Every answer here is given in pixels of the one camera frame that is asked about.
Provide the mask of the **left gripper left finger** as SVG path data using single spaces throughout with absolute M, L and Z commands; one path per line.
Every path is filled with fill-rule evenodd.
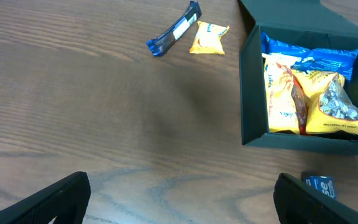
M 82 224 L 91 196 L 86 172 L 77 171 L 0 211 L 0 224 Z

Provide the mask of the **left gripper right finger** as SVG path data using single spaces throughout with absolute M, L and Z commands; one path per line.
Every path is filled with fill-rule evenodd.
M 358 212 L 304 183 L 281 173 L 273 201 L 280 223 L 358 224 Z

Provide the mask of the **blue eclipse gum pack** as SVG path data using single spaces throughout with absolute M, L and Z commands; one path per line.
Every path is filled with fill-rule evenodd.
M 301 177 L 302 181 L 319 192 L 337 199 L 334 181 L 331 177 L 320 175 L 304 175 Z

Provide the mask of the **yellow orange snack packet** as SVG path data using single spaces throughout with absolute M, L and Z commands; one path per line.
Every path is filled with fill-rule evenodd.
M 295 101 L 291 61 L 277 55 L 263 54 L 264 81 L 269 131 L 300 133 Z

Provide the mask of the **red candy bag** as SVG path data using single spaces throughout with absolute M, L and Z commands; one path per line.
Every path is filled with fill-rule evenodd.
M 298 127 L 301 135 L 306 135 L 306 124 L 307 124 L 307 116 L 308 109 L 305 102 L 305 94 L 300 84 L 296 80 L 293 80 L 293 88 L 291 91 L 291 97 L 293 98 L 295 108 L 296 108 L 296 116 L 298 119 Z

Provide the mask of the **large yellow snack bag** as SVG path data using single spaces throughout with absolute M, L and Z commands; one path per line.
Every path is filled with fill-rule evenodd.
M 358 108 L 344 90 L 344 76 L 318 70 L 292 72 L 308 99 L 306 133 L 358 135 Z

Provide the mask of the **blue snack bar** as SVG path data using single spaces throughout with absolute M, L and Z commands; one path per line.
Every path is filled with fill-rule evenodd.
M 298 45 L 288 44 L 269 37 L 265 32 L 261 34 L 262 52 L 265 54 L 282 54 L 296 58 L 292 65 L 295 70 L 303 72 L 320 70 L 325 72 L 338 72 L 351 80 L 353 66 L 358 56 L 358 49 L 307 49 Z

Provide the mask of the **dark green box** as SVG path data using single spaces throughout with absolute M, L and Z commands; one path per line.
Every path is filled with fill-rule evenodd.
M 328 154 L 358 155 L 358 136 L 347 133 L 299 136 L 268 128 L 261 35 L 309 49 L 358 49 L 358 26 L 319 1 L 240 0 L 247 9 L 247 42 L 239 54 L 242 144 Z M 344 89 L 358 107 L 358 57 Z

